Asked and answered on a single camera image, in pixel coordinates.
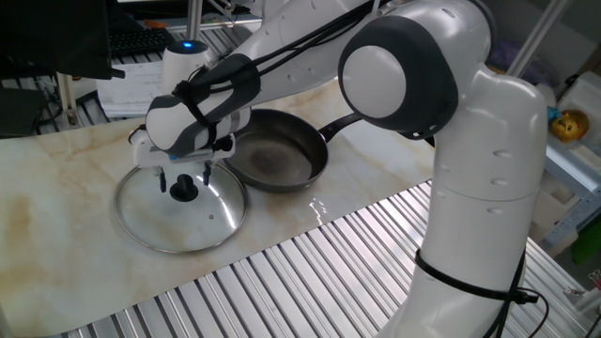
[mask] marble-patterned mat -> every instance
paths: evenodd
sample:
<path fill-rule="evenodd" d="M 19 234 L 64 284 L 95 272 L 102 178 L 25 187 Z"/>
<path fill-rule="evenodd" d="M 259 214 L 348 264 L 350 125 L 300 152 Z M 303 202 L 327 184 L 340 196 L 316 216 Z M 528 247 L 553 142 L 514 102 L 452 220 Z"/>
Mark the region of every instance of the marble-patterned mat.
<path fill-rule="evenodd" d="M 265 107 L 320 128 L 350 109 L 330 82 Z M 248 189 L 235 236 L 202 253 L 169 254 L 130 238 L 113 212 L 132 169 L 127 136 L 142 120 L 0 141 L 0 304 L 16 336 L 83 326 L 423 182 L 433 149 L 359 122 L 329 143 L 308 190 Z"/>

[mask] lid rim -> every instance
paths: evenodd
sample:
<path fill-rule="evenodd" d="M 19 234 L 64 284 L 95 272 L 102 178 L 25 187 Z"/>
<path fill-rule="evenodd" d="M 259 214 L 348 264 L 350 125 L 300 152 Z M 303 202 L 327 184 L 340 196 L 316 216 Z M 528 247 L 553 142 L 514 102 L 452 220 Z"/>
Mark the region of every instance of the lid rim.
<path fill-rule="evenodd" d="M 116 220 L 119 222 L 119 225 L 121 225 L 121 228 L 123 228 L 123 230 L 133 239 L 135 239 L 138 243 L 146 246 L 147 248 L 162 252 L 162 253 L 167 253 L 167 254 L 193 254 L 193 253 L 199 253 L 202 252 L 206 249 L 210 249 L 210 248 L 214 248 L 216 246 L 219 246 L 221 244 L 223 244 L 225 241 L 227 241 L 228 239 L 230 239 L 232 236 L 234 236 L 239 229 L 242 227 L 242 224 L 244 223 L 244 220 L 246 219 L 246 214 L 248 213 L 248 194 L 246 192 L 246 188 L 244 188 L 244 185 L 239 181 L 239 179 L 232 174 L 231 171 L 229 171 L 224 165 L 222 165 L 221 163 L 216 163 L 216 165 L 223 170 L 224 172 L 226 172 L 227 174 L 229 174 L 232 178 L 234 178 L 234 180 L 236 181 L 236 183 L 238 183 L 238 187 L 240 188 L 240 191 L 242 192 L 242 208 L 243 208 L 243 212 L 242 212 L 242 216 L 240 217 L 240 221 L 238 222 L 238 224 L 236 225 L 236 228 L 234 229 L 234 231 L 232 231 L 231 234 L 229 234 L 227 237 L 225 237 L 223 240 L 209 245 L 205 248 L 202 249 L 195 249 L 195 250 L 187 250 L 187 251 L 173 251 L 173 250 L 167 250 L 167 249 L 162 249 L 162 248 L 157 248 L 153 245 L 150 245 L 144 241 L 142 241 L 141 239 L 139 239 L 138 237 L 134 236 L 133 233 L 125 226 L 124 221 L 121 219 L 121 217 L 119 217 L 119 212 L 118 212 L 118 206 L 117 206 L 117 202 L 119 199 L 119 193 L 121 192 L 121 189 L 123 188 L 123 185 L 125 184 L 125 182 L 127 182 L 127 180 L 132 177 L 135 173 L 139 172 L 140 170 L 142 170 L 139 167 L 134 167 L 133 169 L 131 169 L 123 178 L 121 178 L 121 181 L 119 182 L 118 186 L 115 189 L 115 194 L 113 195 L 113 211 L 115 212 L 115 216 L 116 216 Z"/>

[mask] computer monitor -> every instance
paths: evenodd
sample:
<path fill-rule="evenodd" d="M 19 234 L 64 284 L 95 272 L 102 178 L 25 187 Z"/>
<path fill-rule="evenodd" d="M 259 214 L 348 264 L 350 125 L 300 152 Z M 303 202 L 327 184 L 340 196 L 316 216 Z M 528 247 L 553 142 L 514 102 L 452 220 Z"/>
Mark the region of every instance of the computer monitor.
<path fill-rule="evenodd" d="M 111 68 L 105 0 L 0 1 L 0 55 L 93 79 Z"/>

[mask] pan handle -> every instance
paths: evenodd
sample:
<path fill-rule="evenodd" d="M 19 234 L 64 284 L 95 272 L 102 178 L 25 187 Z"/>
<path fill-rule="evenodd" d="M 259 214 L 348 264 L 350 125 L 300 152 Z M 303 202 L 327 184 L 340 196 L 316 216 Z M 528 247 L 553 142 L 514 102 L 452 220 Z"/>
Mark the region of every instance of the pan handle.
<path fill-rule="evenodd" d="M 328 143 L 338 133 L 338 131 L 341 131 L 342 129 L 361 119 L 362 118 L 357 113 L 342 116 L 324 128 L 320 129 L 319 133 L 321 136 L 323 136 L 323 139 L 326 141 L 326 143 Z"/>

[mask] metal grating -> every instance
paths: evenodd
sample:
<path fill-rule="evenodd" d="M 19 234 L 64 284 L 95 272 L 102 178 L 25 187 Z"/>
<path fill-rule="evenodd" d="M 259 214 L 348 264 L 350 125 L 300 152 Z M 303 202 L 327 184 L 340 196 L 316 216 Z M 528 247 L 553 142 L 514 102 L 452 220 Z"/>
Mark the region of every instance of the metal grating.
<path fill-rule="evenodd" d="M 407 296 L 430 182 L 53 338 L 373 337 Z M 580 288 L 536 244 L 525 285 L 549 300 L 536 337 L 582 337 L 591 321 L 562 296 Z M 503 337 L 527 337 L 542 303 L 514 306 Z"/>

